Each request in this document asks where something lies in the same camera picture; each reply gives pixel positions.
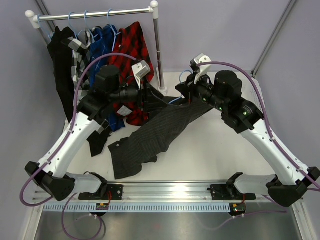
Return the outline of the metal clothes rack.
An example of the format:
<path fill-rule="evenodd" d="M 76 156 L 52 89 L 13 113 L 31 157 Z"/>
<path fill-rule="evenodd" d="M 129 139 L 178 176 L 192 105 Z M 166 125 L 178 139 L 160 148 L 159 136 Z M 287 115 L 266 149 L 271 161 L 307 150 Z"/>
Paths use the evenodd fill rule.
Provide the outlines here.
<path fill-rule="evenodd" d="M 88 18 L 106 18 L 107 19 L 108 10 L 102 11 L 93 11 L 87 13 Z M 157 80 L 157 90 L 162 93 L 167 93 L 167 86 L 164 79 L 163 64 L 161 57 L 161 42 L 160 42 L 160 30 L 159 30 L 159 3 L 156 0 L 151 0 L 149 6 L 145 8 L 135 8 L 135 9 L 123 9 L 123 10 L 112 10 L 109 14 L 109 17 L 113 16 L 128 16 L 128 15 L 138 15 L 138 14 L 150 14 L 152 15 L 153 21 L 153 38 L 154 38 L 154 55 L 156 56 L 156 65 L 155 65 L 155 79 Z M 27 10 L 25 12 L 25 17 L 29 20 L 32 27 L 35 30 L 40 28 L 38 20 L 36 20 L 36 14 L 32 10 Z M 41 22 L 46 21 L 64 21 L 64 20 L 73 20 L 73 19 L 84 19 L 84 12 L 78 13 L 68 13 L 60 15 L 47 15 L 41 16 L 39 20 Z"/>

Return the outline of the dark pinstriped shirt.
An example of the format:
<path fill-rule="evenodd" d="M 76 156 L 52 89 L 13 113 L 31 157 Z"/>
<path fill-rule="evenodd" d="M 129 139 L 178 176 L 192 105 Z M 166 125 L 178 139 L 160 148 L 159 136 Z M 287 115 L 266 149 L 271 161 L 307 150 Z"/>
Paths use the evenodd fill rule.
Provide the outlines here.
<path fill-rule="evenodd" d="M 167 152 L 171 143 L 190 123 L 212 109 L 198 99 L 191 104 L 176 100 L 129 137 L 109 145 L 114 178 L 119 180 L 135 176 L 142 171 L 143 164 L 157 162 L 158 154 Z"/>

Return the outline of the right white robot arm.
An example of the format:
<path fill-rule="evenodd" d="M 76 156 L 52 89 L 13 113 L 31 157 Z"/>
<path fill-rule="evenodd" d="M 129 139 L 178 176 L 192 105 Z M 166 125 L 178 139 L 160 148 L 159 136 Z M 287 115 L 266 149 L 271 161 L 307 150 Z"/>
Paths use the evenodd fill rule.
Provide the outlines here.
<path fill-rule="evenodd" d="M 226 183 L 227 195 L 233 199 L 242 194 L 269 196 L 286 208 L 300 200 L 312 181 L 320 177 L 320 170 L 298 159 L 290 162 L 287 157 L 293 154 L 279 150 L 280 143 L 269 135 L 264 114 L 242 97 L 243 82 L 233 71 L 219 71 L 214 82 L 206 74 L 198 81 L 196 77 L 196 73 L 190 74 L 176 90 L 189 104 L 198 99 L 220 111 L 224 123 L 251 143 L 274 170 L 274 174 L 261 176 L 237 172 Z"/>

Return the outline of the blue hanger of red shirt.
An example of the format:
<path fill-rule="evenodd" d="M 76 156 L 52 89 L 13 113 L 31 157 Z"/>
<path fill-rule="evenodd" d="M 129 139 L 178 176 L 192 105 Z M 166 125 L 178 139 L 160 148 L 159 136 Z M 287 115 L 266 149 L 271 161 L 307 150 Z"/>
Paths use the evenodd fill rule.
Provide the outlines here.
<path fill-rule="evenodd" d="M 115 49 L 115 46 L 116 46 L 116 41 L 117 41 L 117 36 L 120 34 L 120 32 L 117 32 L 116 29 L 114 28 L 114 25 L 110 22 L 110 12 L 112 11 L 113 9 L 110 8 L 108 11 L 107 11 L 107 21 L 109 23 L 109 26 L 111 28 L 111 31 L 113 33 L 113 44 L 112 44 L 112 51 L 114 51 Z"/>

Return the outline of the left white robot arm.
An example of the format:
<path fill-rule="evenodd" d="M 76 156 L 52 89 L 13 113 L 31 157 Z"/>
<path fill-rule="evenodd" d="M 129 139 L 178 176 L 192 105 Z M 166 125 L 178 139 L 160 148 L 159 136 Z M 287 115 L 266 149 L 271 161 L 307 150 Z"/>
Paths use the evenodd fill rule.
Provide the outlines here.
<path fill-rule="evenodd" d="M 80 101 L 67 129 L 49 152 L 38 162 L 30 161 L 25 171 L 33 181 L 57 201 L 72 194 L 90 194 L 103 199 L 108 192 L 108 182 L 97 173 L 72 174 L 67 170 L 84 142 L 109 126 L 108 117 L 114 104 L 136 103 L 149 113 L 166 107 L 164 96 L 146 80 L 151 68 L 142 60 L 132 67 L 135 83 L 120 83 L 120 70 L 105 65 L 95 76 L 88 94 Z"/>

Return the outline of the grey white plaid shirt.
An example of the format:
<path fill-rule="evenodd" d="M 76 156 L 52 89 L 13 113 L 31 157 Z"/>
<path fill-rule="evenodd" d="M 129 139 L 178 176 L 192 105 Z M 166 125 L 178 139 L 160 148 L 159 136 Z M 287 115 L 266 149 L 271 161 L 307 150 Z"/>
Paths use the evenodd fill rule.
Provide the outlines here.
<path fill-rule="evenodd" d="M 87 66 L 91 63 L 90 46 L 93 40 L 93 34 L 86 28 L 84 31 L 85 43 L 81 40 L 68 37 L 62 40 L 62 43 L 71 49 L 71 79 L 74 83 L 74 92 L 76 89 L 82 74 Z M 88 94 L 90 89 L 90 72 L 88 71 L 83 78 L 83 81 L 77 92 L 77 106 L 80 101 Z"/>

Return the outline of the light blue wire hanger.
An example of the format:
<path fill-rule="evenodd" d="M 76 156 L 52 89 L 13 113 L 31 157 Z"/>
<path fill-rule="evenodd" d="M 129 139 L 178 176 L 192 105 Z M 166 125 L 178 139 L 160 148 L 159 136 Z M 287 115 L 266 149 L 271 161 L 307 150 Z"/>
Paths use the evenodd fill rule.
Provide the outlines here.
<path fill-rule="evenodd" d="M 184 82 L 183 79 L 182 79 L 182 77 L 183 77 L 183 74 L 185 74 L 185 73 L 192 74 L 193 72 L 192 72 L 191 70 L 189 70 L 189 69 L 186 69 L 186 70 L 182 71 L 182 72 L 179 74 L 179 77 L 178 77 L 178 80 L 179 80 L 179 83 L 180 83 L 180 84 L 182 84 L 182 83 Z M 176 101 L 181 100 L 182 98 L 183 98 L 183 95 L 180 94 L 179 97 L 171 100 L 168 104 L 171 105 L 171 104 L 175 103 Z"/>

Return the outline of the right aluminium frame post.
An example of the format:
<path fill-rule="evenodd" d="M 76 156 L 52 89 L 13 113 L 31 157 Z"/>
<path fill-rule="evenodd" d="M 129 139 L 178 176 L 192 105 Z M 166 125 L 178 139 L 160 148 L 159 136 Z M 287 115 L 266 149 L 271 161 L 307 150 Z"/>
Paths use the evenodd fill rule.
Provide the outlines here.
<path fill-rule="evenodd" d="M 262 53 L 260 54 L 256 64 L 254 65 L 253 69 L 251 70 L 251 75 L 255 78 L 258 75 L 259 70 L 261 69 L 262 65 L 264 64 L 268 54 L 272 50 L 278 36 L 282 32 L 286 22 L 288 21 L 289 17 L 291 16 L 294 8 L 296 7 L 299 0 L 289 0 L 284 11 L 282 12 L 279 20 L 277 21 L 265 47 L 263 48 Z"/>

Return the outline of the blue hanger of black shirt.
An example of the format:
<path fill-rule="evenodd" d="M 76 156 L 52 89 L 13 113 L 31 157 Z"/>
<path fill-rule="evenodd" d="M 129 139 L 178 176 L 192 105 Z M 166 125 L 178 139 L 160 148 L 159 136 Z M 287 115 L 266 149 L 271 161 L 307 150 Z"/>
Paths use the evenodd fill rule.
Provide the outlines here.
<path fill-rule="evenodd" d="M 40 28 L 46 33 L 46 35 L 48 36 L 48 39 L 51 41 L 54 34 L 49 30 L 48 27 L 45 26 L 44 23 L 40 21 L 41 16 L 42 16 L 41 14 L 37 15 L 38 24 Z"/>

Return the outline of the left aluminium frame post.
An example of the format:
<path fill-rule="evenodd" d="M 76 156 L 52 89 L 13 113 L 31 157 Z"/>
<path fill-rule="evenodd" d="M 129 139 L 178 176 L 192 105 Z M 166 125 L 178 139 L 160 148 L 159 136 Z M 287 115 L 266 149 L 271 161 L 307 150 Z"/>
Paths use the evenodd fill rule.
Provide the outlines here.
<path fill-rule="evenodd" d="M 41 14 L 41 17 L 49 16 L 51 14 L 44 0 L 34 0 L 34 3 L 38 8 L 38 11 L 39 11 L 39 14 Z M 48 27 L 49 30 L 54 34 L 56 29 L 56 24 L 54 23 L 54 21 L 49 20 L 49 21 L 43 21 L 42 23 L 44 24 L 45 27 Z M 43 38 L 44 44 L 47 46 L 51 42 L 47 34 L 40 27 L 38 29 L 38 32 L 40 36 Z"/>

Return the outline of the red black plaid shirt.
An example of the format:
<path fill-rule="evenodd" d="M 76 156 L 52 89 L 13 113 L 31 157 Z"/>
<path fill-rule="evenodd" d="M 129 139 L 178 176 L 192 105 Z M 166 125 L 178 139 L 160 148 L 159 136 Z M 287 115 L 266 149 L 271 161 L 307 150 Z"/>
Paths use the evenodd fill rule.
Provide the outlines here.
<path fill-rule="evenodd" d="M 119 30 L 113 51 L 129 55 L 136 60 L 146 61 L 150 67 L 150 73 L 146 75 L 145 79 L 148 82 L 152 81 L 155 74 L 154 68 L 140 22 L 136 21 L 130 26 Z M 125 56 L 111 56 L 108 58 L 107 63 L 116 66 L 120 70 L 121 85 L 131 85 L 136 83 L 132 70 L 132 66 L 137 63 L 136 60 Z M 149 119 L 149 114 L 142 111 L 135 102 L 115 103 L 113 107 L 116 114 L 121 118 L 126 118 L 126 123 L 129 125 L 140 127 Z"/>

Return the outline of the aluminium mounting rail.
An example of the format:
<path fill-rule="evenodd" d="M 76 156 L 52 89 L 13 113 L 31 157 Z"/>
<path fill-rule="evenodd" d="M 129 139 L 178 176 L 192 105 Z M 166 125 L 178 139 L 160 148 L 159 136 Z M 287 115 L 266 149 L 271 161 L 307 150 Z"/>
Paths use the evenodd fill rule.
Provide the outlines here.
<path fill-rule="evenodd" d="M 266 196 L 288 207 L 300 200 L 306 188 L 302 184 L 284 186 L 279 181 L 261 179 L 245 185 L 243 181 L 103 181 L 93 186 L 67 184 L 46 191 L 37 187 L 32 203 L 46 200 L 62 202 L 71 195 L 80 201 L 132 200 L 198 200 L 241 201 Z"/>

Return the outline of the aluminium frame post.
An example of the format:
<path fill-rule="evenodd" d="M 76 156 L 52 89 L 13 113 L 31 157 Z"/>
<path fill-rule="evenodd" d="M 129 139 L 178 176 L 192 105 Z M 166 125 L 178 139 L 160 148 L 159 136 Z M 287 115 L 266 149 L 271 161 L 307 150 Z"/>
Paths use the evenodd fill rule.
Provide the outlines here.
<path fill-rule="evenodd" d="M 262 53 L 260 54 L 256 64 L 254 65 L 253 69 L 251 70 L 251 75 L 255 78 L 258 75 L 259 70 L 261 69 L 262 65 L 264 64 L 268 54 L 272 50 L 278 36 L 282 32 L 286 22 L 288 21 L 289 17 L 291 16 L 294 8 L 296 7 L 299 0 L 289 0 L 284 11 L 282 12 L 279 20 L 277 21 L 265 47 L 263 48 Z"/>
<path fill-rule="evenodd" d="M 39 14 L 41 14 L 41 17 L 49 16 L 51 14 L 44 0 L 34 0 L 34 3 L 38 8 L 38 11 L 39 11 Z M 56 29 L 56 24 L 54 23 L 54 21 L 49 20 L 49 21 L 43 21 L 42 23 L 44 24 L 45 27 L 48 27 L 49 30 L 54 34 Z M 47 34 L 40 27 L 38 29 L 38 32 L 40 36 L 43 38 L 44 44 L 47 46 L 51 42 Z"/>

